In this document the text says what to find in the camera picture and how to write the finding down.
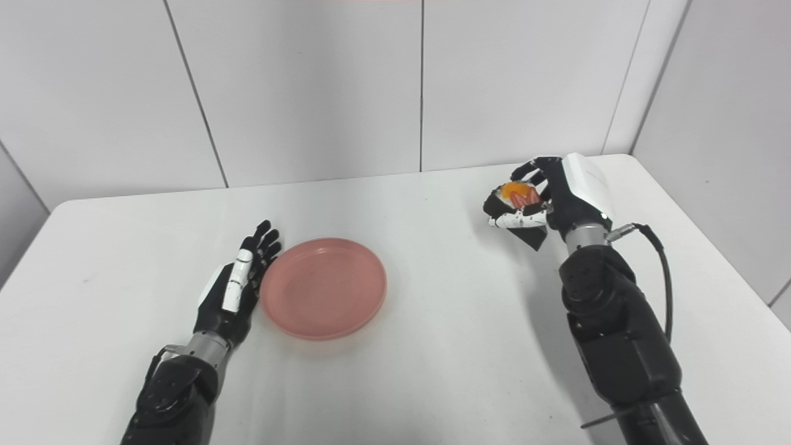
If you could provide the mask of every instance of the white table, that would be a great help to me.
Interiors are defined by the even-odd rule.
[[[616,224],[650,223],[676,293],[674,349],[712,444],[791,440],[791,333],[633,158],[596,158]],[[50,217],[0,293],[0,443],[118,443],[152,354],[191,335],[216,266],[271,219],[286,246],[345,237],[388,272],[381,312],[310,342],[256,311],[212,443],[619,443],[568,333],[557,268],[488,227],[512,165],[79,200]],[[656,254],[616,247],[663,319]]]

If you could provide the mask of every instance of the robotic hand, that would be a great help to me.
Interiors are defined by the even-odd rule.
[[[263,274],[280,252],[269,221],[242,242],[236,260],[218,269],[206,286],[193,336],[154,356],[122,445],[198,445],[219,395],[231,351],[250,332]]]
[[[681,394],[681,367],[629,265],[611,242],[633,230],[660,254],[670,304],[670,275],[656,235],[641,224],[612,229],[604,175],[580,154],[535,158],[513,171],[483,205],[491,226],[538,248],[547,227],[569,250],[558,270],[577,350],[596,392],[613,409],[630,445],[707,444]]]

